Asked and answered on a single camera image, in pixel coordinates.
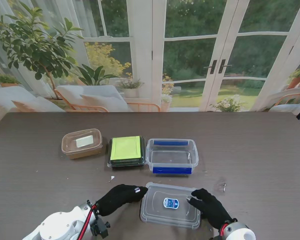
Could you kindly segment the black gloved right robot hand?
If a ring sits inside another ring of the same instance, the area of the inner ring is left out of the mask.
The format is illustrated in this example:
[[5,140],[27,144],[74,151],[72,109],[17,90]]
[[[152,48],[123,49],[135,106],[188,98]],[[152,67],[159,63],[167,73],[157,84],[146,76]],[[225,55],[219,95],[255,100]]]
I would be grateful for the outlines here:
[[236,218],[232,218],[222,203],[204,188],[194,190],[186,199],[217,230],[221,230],[225,224],[238,221]]

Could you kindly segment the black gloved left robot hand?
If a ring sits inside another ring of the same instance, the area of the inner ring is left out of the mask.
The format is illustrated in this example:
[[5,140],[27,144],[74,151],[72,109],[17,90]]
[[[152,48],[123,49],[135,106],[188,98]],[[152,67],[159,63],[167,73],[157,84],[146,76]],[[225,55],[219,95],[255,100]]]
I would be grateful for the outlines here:
[[117,185],[96,202],[98,213],[102,217],[109,216],[127,203],[139,202],[147,192],[144,186]]

